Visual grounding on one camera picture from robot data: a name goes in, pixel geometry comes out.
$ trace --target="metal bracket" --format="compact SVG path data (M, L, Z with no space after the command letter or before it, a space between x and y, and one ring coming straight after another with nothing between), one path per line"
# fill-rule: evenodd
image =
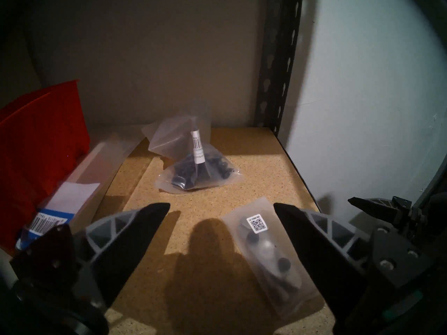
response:
M267 0L254 125L275 136L283 117L303 0Z

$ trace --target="barcode label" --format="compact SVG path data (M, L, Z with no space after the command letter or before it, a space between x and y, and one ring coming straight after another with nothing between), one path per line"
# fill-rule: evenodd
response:
M199 131L192 131L191 135L193 136L193 154L194 154L194 162L196 164L204 163L205 156L203 155L202 142L200 141L200 133Z
M261 233L268 229L266 222L260 214L249 217L247 221L255 233Z
M29 231L37 235L44 235L51 228L64 224L66 221L67 219L63 217L38 213L31 222Z

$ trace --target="red box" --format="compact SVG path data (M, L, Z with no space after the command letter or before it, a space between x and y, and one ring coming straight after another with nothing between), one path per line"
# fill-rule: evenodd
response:
M75 168L89 144L75 80L0 109L0 245L14 247L37 205Z

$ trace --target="plastic bag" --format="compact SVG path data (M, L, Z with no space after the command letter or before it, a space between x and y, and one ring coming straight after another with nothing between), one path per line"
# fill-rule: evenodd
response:
M22 229L17 249L24 250L60 224L69 223L72 233L88 226L119 167L144 139L140 125L103 128L90 136L90 152L39 204L34 220Z
M267 198L234 209L222 219L279 316L287 318L318 295Z
M174 160L184 158L192 150L190 133L200 130L203 143L211 137L211 117L206 104L195 103L174 117L165 118L142 128L149 140L149 151Z
M240 171L216 148L210 144L202 146L199 131L193 131L191 135L193 153L166 168L155 181L157 188L170 193L185 193L242 180Z

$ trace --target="qr code sticker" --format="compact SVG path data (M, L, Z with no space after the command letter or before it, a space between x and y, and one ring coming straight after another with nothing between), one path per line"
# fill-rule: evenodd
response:
M266 222L260 214L249 217L247 221L255 233L261 233L268 229Z

